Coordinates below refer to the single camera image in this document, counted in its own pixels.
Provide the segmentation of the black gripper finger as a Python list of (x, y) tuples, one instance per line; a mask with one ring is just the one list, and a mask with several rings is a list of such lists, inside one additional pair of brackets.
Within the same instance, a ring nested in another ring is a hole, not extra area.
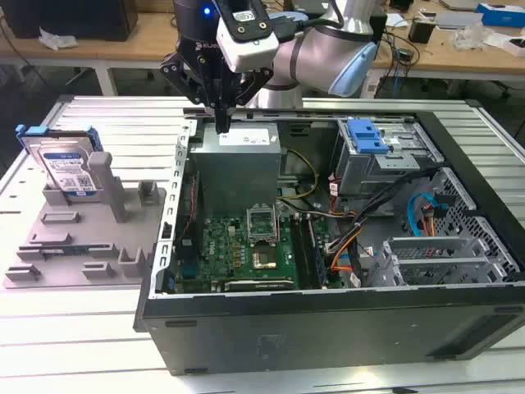
[(179, 53), (166, 57), (160, 66), (163, 76), (191, 103), (202, 104), (214, 116), (216, 132), (223, 133), (223, 106), (212, 63), (198, 55), (191, 66)]
[(229, 132), (235, 109), (247, 104), (272, 77), (271, 69), (256, 69), (245, 73), (225, 69), (222, 79), (222, 133)]

